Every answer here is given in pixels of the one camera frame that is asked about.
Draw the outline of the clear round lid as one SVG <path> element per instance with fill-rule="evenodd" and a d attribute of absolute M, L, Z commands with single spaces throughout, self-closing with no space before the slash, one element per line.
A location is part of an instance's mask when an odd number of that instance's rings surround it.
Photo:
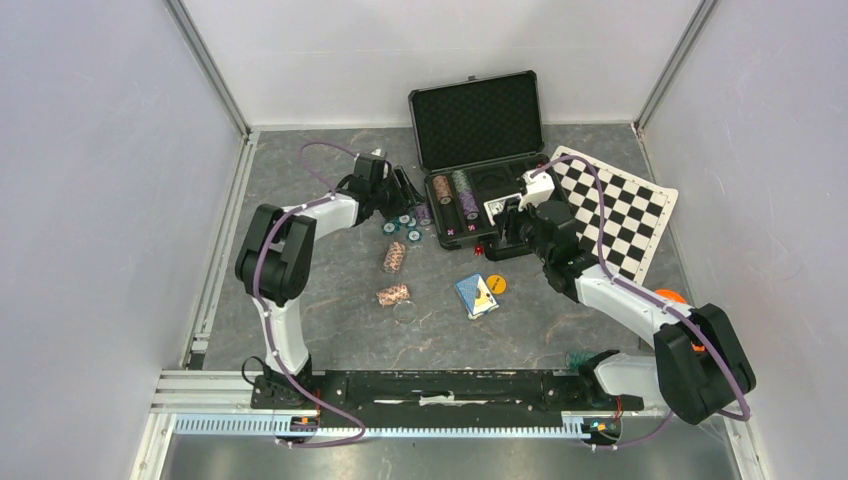
<path fill-rule="evenodd" d="M 392 307 L 393 318 L 397 324 L 407 325 L 418 320 L 416 304 L 410 300 L 401 300 Z"/>

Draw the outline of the black poker set case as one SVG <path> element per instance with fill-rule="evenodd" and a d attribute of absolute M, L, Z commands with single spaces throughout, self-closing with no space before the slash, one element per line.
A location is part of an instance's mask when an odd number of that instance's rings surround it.
<path fill-rule="evenodd" d="M 440 246 L 448 251 L 482 246 L 492 260 L 532 253 L 509 243 L 489 223 L 483 203 L 520 194 L 520 177 L 545 171 L 556 182 L 548 200 L 567 202 L 560 179 L 548 167 L 541 123 L 537 76 L 533 71 L 417 89 L 408 96 L 424 191 Z M 451 174 L 464 171 L 479 207 L 476 220 L 466 220 Z M 445 175 L 453 201 L 441 205 L 432 179 Z"/>

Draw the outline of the blue card deck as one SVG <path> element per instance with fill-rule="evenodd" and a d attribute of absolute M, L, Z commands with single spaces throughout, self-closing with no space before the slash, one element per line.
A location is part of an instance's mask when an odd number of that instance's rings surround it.
<path fill-rule="evenodd" d="M 510 204 L 510 203 L 519 202 L 520 199 L 521 199 L 520 194 L 513 194 L 513 195 L 503 196 L 503 197 L 499 197 L 499 198 L 495 198 L 495 199 L 492 199 L 492 200 L 485 201 L 483 203 L 483 206 L 484 206 L 484 210 L 486 212 L 487 218 L 489 220 L 489 223 L 492 226 L 495 226 L 496 225 L 495 217 L 497 215 L 501 214 L 504 211 L 506 205 Z"/>
<path fill-rule="evenodd" d="M 456 292 L 470 320 L 499 308 L 499 304 L 479 273 L 455 283 Z"/>

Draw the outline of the black white checkered board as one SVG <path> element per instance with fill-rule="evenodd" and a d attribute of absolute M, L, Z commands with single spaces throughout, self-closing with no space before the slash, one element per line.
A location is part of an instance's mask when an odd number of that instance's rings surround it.
<path fill-rule="evenodd" d="M 554 158 L 569 159 L 552 173 L 571 204 L 581 248 L 601 252 L 614 273 L 641 285 L 671 219 L 678 191 L 577 150 L 560 146 Z M 602 247 L 597 238 L 603 236 Z"/>

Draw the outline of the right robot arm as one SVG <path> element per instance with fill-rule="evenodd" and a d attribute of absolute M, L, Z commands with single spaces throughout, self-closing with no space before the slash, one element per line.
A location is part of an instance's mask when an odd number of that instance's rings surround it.
<path fill-rule="evenodd" d="M 553 290 L 652 346 L 650 372 L 658 393 L 681 420 L 697 425 L 714 414 L 750 420 L 746 396 L 756 376 L 724 310 L 673 302 L 613 273 L 604 258 L 580 247 L 576 221 L 561 201 L 523 206 L 510 200 L 495 219 L 509 243 L 527 247 L 541 261 Z"/>

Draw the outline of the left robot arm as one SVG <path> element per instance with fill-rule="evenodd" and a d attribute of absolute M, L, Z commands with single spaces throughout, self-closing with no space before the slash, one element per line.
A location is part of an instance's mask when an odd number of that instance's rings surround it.
<path fill-rule="evenodd" d="M 374 154 L 354 158 L 352 173 L 323 196 L 298 205 L 260 205 L 235 264 L 236 278 L 258 311 L 266 353 L 262 381 L 290 407 L 314 394 L 311 356 L 302 333 L 300 297 L 307 286 L 315 244 L 358 226 L 374 213 L 391 222 L 422 201 L 405 170 Z"/>

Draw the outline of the pink chip stack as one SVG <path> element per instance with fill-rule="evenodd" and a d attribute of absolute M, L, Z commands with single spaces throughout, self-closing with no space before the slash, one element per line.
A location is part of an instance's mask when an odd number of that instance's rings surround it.
<path fill-rule="evenodd" d="M 410 299 L 410 292 L 405 284 L 396 284 L 379 290 L 376 293 L 378 303 L 383 307 L 394 306 Z"/>
<path fill-rule="evenodd" d="M 389 274 L 398 273 L 402 269 L 405 256 L 406 246 L 397 241 L 392 242 L 387 248 L 383 260 L 383 271 Z"/>

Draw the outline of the purple chip stack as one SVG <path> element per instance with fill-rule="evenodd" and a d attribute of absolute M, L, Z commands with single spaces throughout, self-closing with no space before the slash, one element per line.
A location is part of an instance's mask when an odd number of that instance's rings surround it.
<path fill-rule="evenodd" d="M 421 226 L 428 226 L 433 222 L 433 216 L 427 203 L 420 203 L 415 206 L 415 217 L 417 223 Z"/>
<path fill-rule="evenodd" d="M 473 192 L 470 190 L 461 191 L 458 194 L 463 215 L 466 220 L 473 221 L 479 217 L 479 207 Z"/>

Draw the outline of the yellow dealer button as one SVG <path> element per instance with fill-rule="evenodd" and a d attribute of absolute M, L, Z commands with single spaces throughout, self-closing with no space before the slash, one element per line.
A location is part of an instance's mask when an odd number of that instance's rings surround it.
<path fill-rule="evenodd" d="M 508 283 L 507 283 L 506 279 L 502 275 L 499 275 L 499 274 L 492 274 L 492 275 L 488 276 L 485 280 L 485 283 L 486 283 L 488 289 L 494 295 L 501 295 L 508 288 Z"/>

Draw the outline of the blue card deck in case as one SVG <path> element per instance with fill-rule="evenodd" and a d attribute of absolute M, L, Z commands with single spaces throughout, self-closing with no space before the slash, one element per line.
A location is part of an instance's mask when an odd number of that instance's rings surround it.
<path fill-rule="evenodd" d="M 486 212 L 487 218 L 489 220 L 489 223 L 492 226 L 495 226 L 496 225 L 495 217 L 497 215 L 501 214 L 504 211 L 506 205 L 510 204 L 510 203 L 519 202 L 520 199 L 521 199 L 520 194 L 513 194 L 513 195 L 503 196 L 503 197 L 499 197 L 499 198 L 495 198 L 495 199 L 492 199 L 492 200 L 485 201 L 483 203 L 483 206 L 484 206 L 484 210 Z"/>

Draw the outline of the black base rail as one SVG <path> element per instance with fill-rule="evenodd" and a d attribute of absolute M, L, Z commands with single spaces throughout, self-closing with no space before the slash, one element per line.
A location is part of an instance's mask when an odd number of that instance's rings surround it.
<path fill-rule="evenodd" d="M 610 395 L 586 375 L 561 370 L 326 370 L 290 383 L 275 371 L 246 377 L 256 410 L 317 413 L 324 428 L 554 427 L 569 412 L 638 412 L 644 402 Z"/>

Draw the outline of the brown chip stack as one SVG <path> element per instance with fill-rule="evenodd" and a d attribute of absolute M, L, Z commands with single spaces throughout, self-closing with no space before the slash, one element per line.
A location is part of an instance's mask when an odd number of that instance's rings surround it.
<path fill-rule="evenodd" d="M 453 201 L 452 189 L 450 181 L 445 175 L 438 175 L 432 179 L 432 186 L 435 192 L 436 200 L 441 205 L 448 205 Z"/>

